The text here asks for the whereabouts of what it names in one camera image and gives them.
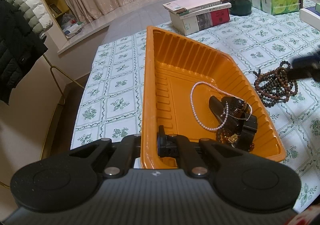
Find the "black fitness band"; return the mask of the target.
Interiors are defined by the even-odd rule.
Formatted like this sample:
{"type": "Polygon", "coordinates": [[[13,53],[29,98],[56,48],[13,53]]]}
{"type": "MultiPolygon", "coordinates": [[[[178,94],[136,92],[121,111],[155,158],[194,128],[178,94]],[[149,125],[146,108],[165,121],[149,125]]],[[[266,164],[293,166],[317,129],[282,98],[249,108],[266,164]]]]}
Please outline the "black fitness band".
{"type": "Polygon", "coordinates": [[[215,96],[210,97],[209,108],[220,125],[225,121],[216,131],[216,141],[244,151],[254,149],[253,139],[258,129],[256,116],[251,115],[249,120],[234,119],[229,114],[228,104],[223,105],[215,96]]]}

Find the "long white box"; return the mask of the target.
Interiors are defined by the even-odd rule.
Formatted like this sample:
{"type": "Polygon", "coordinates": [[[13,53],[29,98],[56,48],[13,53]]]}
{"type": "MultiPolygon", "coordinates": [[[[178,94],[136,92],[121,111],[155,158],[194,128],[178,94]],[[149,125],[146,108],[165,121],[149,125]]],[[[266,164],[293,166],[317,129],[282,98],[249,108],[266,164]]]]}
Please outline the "long white box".
{"type": "Polygon", "coordinates": [[[315,7],[300,9],[299,18],[308,25],[320,30],[320,17],[319,13],[315,11],[315,7]]]}

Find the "white grey puffer jacket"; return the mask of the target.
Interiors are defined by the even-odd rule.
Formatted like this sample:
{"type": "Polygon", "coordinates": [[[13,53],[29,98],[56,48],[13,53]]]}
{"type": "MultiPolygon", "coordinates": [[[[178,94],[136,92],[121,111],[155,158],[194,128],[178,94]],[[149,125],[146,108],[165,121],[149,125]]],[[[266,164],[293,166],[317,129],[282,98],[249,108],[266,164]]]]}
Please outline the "white grey puffer jacket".
{"type": "Polygon", "coordinates": [[[5,0],[22,12],[33,32],[43,40],[53,22],[44,4],[40,0],[5,0]]]}

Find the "light green small box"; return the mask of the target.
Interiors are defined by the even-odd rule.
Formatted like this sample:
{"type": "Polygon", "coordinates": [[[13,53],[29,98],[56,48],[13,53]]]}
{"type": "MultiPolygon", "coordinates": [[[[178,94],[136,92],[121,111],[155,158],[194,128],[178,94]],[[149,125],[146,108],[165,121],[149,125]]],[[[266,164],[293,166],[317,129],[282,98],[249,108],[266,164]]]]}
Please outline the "light green small box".
{"type": "Polygon", "coordinates": [[[316,3],[315,10],[316,12],[320,13],[320,3],[316,3]]]}

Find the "green tissue pack bundle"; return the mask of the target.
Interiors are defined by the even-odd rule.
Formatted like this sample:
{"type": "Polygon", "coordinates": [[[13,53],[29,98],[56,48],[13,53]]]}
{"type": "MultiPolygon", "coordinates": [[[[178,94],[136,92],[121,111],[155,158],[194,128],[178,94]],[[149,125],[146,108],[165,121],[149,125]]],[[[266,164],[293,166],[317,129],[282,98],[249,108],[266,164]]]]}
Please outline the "green tissue pack bundle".
{"type": "Polygon", "coordinates": [[[300,0],[251,0],[256,9],[271,15],[280,15],[297,12],[300,9],[300,0]]]}

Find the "metal coat rack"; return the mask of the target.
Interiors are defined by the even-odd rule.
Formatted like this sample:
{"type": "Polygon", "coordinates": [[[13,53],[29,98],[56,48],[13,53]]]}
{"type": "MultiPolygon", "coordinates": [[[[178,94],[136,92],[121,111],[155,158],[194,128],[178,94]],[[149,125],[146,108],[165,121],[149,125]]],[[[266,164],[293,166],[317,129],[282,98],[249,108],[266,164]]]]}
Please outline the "metal coat rack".
{"type": "Polygon", "coordinates": [[[48,64],[49,66],[49,70],[50,70],[50,73],[51,73],[51,76],[55,82],[55,85],[57,86],[60,94],[61,94],[61,97],[62,97],[62,100],[58,103],[59,105],[63,106],[65,105],[66,103],[66,95],[63,91],[63,88],[60,84],[60,81],[61,80],[69,80],[71,81],[71,83],[75,84],[76,86],[84,89],[84,86],[81,85],[78,81],[76,81],[75,79],[73,79],[71,76],[69,76],[66,72],[64,72],[63,70],[61,70],[61,68],[53,65],[49,59],[47,58],[47,56],[44,54],[43,55],[43,58],[44,60],[46,61],[46,63],[48,64]]]}

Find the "black puffer jacket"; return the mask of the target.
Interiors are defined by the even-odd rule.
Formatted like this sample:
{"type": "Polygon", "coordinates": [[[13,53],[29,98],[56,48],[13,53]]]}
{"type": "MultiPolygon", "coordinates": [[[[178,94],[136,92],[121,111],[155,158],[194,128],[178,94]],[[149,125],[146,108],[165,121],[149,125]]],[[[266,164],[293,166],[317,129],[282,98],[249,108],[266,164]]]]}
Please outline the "black puffer jacket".
{"type": "Polygon", "coordinates": [[[1,101],[9,103],[12,89],[46,51],[22,12],[1,0],[1,101]]]}

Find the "black gold wristwatch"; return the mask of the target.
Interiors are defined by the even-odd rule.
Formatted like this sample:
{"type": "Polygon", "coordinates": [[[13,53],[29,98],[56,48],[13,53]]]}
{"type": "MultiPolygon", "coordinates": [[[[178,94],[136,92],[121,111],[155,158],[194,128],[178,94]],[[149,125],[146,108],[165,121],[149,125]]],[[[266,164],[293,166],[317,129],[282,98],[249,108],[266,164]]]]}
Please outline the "black gold wristwatch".
{"type": "Polygon", "coordinates": [[[237,120],[249,120],[252,115],[252,107],[246,101],[236,97],[223,97],[221,103],[228,104],[229,114],[237,120]]]}

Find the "pink cover book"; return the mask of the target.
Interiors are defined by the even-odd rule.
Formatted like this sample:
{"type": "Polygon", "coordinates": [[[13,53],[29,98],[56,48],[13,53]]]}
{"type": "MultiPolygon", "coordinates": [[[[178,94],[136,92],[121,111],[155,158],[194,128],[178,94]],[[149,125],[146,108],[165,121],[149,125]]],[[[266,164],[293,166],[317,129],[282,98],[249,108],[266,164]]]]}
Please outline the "pink cover book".
{"type": "Polygon", "coordinates": [[[229,0],[175,0],[163,4],[163,7],[177,15],[185,15],[198,10],[227,3],[229,0]]]}

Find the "thick white red book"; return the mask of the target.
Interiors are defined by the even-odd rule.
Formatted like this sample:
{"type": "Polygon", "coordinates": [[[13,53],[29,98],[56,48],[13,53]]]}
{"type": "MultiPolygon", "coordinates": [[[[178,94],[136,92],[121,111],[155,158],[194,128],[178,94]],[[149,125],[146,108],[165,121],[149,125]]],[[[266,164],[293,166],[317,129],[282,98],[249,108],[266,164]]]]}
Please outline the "thick white red book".
{"type": "Polygon", "coordinates": [[[172,12],[170,12],[169,15],[172,26],[184,36],[227,23],[230,20],[229,8],[222,8],[199,15],[192,15],[184,19],[172,12]]]}

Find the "yellow bookshelf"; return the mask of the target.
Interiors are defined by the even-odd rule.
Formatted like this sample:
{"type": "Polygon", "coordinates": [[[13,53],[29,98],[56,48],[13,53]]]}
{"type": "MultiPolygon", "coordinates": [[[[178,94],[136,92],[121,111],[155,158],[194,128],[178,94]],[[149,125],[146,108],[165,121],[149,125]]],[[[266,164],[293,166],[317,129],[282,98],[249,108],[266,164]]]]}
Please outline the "yellow bookshelf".
{"type": "Polygon", "coordinates": [[[81,32],[79,22],[65,0],[44,0],[67,40],[81,32]]]}

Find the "orange plastic tray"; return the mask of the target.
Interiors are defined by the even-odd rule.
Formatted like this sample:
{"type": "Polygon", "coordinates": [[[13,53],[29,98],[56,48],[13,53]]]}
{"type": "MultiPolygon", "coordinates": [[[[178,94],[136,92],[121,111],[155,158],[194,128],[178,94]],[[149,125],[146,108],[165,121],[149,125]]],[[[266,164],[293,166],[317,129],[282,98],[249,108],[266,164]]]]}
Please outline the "orange plastic tray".
{"type": "Polygon", "coordinates": [[[171,169],[176,162],[159,157],[157,132],[215,138],[218,120],[209,109],[211,96],[235,95],[251,105],[258,120],[253,154],[280,162],[285,149],[264,105],[242,70],[226,53],[179,34],[149,26],[146,54],[140,160],[146,169],[171,169]]]}

